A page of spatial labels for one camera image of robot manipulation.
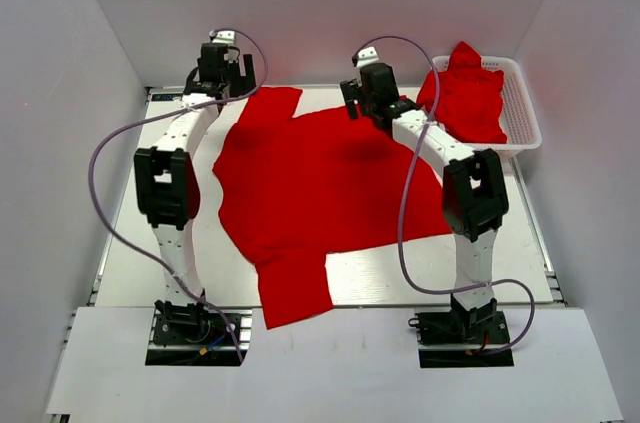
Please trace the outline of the red t shirt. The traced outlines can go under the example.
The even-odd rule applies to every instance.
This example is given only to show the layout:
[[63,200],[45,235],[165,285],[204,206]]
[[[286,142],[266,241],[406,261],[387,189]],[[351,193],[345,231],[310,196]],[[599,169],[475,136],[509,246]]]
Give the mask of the red t shirt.
[[[340,108],[305,115],[302,91],[251,96],[213,165],[223,192],[220,222],[255,267],[268,328],[333,308],[326,258],[397,241],[402,190],[413,156],[366,118]],[[405,240],[446,235],[442,189],[417,162]]]

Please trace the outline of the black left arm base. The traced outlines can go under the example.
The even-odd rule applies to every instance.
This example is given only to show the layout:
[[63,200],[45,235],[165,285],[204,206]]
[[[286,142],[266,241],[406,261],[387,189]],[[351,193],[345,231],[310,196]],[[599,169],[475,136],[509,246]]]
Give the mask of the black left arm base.
[[249,310],[225,315],[201,303],[154,304],[145,364],[147,366],[238,367],[251,338]]

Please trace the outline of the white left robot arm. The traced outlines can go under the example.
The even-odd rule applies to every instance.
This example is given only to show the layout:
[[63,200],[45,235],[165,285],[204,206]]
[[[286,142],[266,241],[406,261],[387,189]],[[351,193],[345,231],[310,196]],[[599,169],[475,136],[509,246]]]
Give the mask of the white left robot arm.
[[201,302],[205,295],[193,244],[201,204],[193,156],[224,103],[255,88],[253,57],[235,44],[235,33],[212,33],[186,79],[180,114],[156,143],[134,154],[137,206],[157,240],[171,298]]

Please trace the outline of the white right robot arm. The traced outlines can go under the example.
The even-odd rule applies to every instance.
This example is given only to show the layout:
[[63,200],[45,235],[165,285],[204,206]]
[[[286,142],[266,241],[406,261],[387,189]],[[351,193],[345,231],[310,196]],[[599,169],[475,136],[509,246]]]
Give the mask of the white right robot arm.
[[[401,272],[411,288],[451,296],[453,333],[472,342],[488,328],[496,311],[492,287],[493,248],[509,209],[501,160],[492,149],[476,150],[451,136],[417,103],[399,94],[393,69],[377,57],[352,64],[359,77],[340,83],[349,118],[369,118],[393,141],[414,152],[402,190],[397,223]],[[404,217],[417,162],[423,161],[442,183],[442,214],[455,242],[456,279],[452,289],[430,290],[414,283],[404,252]]]

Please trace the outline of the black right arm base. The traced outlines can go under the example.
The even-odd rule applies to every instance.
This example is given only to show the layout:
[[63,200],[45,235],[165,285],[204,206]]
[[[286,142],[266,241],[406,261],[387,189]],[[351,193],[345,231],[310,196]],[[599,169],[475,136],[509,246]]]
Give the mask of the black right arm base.
[[506,368],[514,366],[511,349],[492,354],[510,343],[502,311],[467,330],[452,310],[419,312],[408,320],[417,336],[421,369]]

